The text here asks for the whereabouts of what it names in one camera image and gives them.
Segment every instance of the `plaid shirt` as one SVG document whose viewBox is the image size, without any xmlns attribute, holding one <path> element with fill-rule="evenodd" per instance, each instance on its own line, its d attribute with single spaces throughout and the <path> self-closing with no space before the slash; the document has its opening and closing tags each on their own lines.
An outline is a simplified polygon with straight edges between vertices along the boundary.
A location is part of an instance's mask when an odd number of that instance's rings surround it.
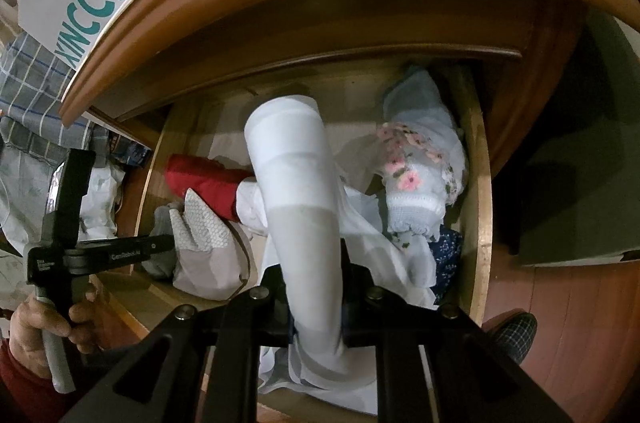
<svg viewBox="0 0 640 423">
<path fill-rule="evenodd" d="M 79 118 L 68 129 L 58 114 L 61 96 L 74 71 L 26 32 L 7 44 L 0 57 L 0 134 L 52 166 L 69 148 L 108 154 L 108 131 Z"/>
</svg>

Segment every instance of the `wooden cabinet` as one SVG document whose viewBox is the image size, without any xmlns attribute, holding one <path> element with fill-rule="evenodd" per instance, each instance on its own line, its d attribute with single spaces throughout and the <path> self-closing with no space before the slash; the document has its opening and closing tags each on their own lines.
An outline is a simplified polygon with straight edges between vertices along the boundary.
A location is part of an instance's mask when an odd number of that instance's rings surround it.
<svg viewBox="0 0 640 423">
<path fill-rule="evenodd" d="M 167 118 L 150 164 L 136 233 L 148 234 L 154 226 L 156 208 L 177 199 L 164 180 L 169 156 L 192 154 L 218 157 L 234 166 L 249 165 L 242 132 L 246 117 L 257 102 L 293 89 L 317 101 L 334 157 L 349 172 L 345 158 L 353 158 L 355 153 L 346 147 L 373 135 L 382 121 L 383 93 L 401 75 L 395 59 L 315 64 L 251 77 L 244 80 L 243 87 L 233 82 L 220 84 L 198 98 L 179 100 Z M 446 223 L 464 238 L 457 288 L 451 300 L 481 324 L 490 278 L 493 215 L 482 112 L 468 70 L 448 68 L 441 72 L 438 82 L 463 129 L 468 155 L 466 191 L 446 217 Z M 265 238 L 257 235 L 251 241 L 252 265 L 245 289 L 257 283 L 264 244 Z M 111 307 L 141 337 L 181 304 L 190 303 L 199 309 L 221 305 L 177 291 L 168 283 L 152 281 L 142 271 L 133 276 L 105 273 L 100 281 L 111 294 Z"/>
<path fill-rule="evenodd" d="M 640 27 L 638 0 L 133 0 L 78 71 L 61 113 L 124 120 L 217 82 L 389 54 L 491 60 L 481 88 L 492 173 L 532 126 L 587 4 Z"/>
</svg>

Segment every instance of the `finger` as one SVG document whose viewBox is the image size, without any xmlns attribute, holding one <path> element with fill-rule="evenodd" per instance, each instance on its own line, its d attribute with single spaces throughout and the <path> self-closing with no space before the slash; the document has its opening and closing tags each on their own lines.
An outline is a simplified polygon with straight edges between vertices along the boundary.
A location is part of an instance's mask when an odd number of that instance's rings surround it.
<svg viewBox="0 0 640 423">
<path fill-rule="evenodd" d="M 87 345 L 94 343 L 95 330 L 93 324 L 83 324 L 74 327 L 69 334 L 69 340 L 75 345 Z"/>
<path fill-rule="evenodd" d="M 44 329 L 59 337 L 66 337 L 71 332 L 69 323 L 60 316 L 53 307 L 30 297 L 18 308 L 19 322 L 23 326 Z"/>
<path fill-rule="evenodd" d="M 95 345 L 92 343 L 82 343 L 81 345 L 78 345 L 78 351 L 83 355 L 91 355 L 95 351 Z"/>
<path fill-rule="evenodd" d="M 87 289 L 84 296 L 89 302 L 95 302 L 95 300 L 98 298 L 98 290 L 95 289 L 95 286 L 93 284 L 89 284 L 89 289 Z"/>
<path fill-rule="evenodd" d="M 76 324 L 84 324 L 90 322 L 95 317 L 95 304 L 88 300 L 83 300 L 81 303 L 71 306 L 69 310 L 69 318 Z"/>
</svg>

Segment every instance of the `blue floral fabric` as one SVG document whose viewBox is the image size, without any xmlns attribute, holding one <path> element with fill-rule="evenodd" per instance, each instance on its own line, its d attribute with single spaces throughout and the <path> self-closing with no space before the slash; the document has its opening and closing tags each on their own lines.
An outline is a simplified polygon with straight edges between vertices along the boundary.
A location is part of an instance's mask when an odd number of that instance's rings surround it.
<svg viewBox="0 0 640 423">
<path fill-rule="evenodd" d="M 429 248 L 436 261 L 436 285 L 431 288 L 431 291 L 436 295 L 436 304 L 440 304 L 458 272 L 462 253 L 462 235 L 442 225 L 439 240 L 436 243 L 429 243 Z"/>
</svg>

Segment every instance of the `gray handle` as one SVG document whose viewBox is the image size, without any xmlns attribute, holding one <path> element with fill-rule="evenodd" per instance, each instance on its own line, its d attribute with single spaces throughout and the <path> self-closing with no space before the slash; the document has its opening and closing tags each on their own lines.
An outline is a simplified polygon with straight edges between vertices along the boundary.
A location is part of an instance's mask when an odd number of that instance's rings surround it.
<svg viewBox="0 0 640 423">
<path fill-rule="evenodd" d="M 37 297 L 40 302 L 54 306 L 53 302 L 46 297 Z M 42 343 L 44 343 L 44 352 L 47 355 L 47 363 L 51 371 L 51 379 L 56 392 L 60 394 L 69 394 L 76 390 L 76 384 L 69 370 L 69 363 L 66 361 L 65 344 L 62 337 L 42 332 Z"/>
<path fill-rule="evenodd" d="M 84 298 L 88 285 L 88 277 L 73 279 L 72 290 L 74 303 L 80 302 Z M 53 304 L 53 302 L 47 297 L 38 296 L 36 298 L 40 302 L 49 304 L 55 308 L 55 304 Z M 69 369 L 69 363 L 66 359 L 63 339 L 49 331 L 43 331 L 42 343 L 44 344 L 44 352 L 47 356 L 54 389 L 56 389 L 56 392 L 59 392 L 60 394 L 69 394 L 74 392 L 76 390 L 76 384 L 74 383 L 71 370 Z"/>
</svg>

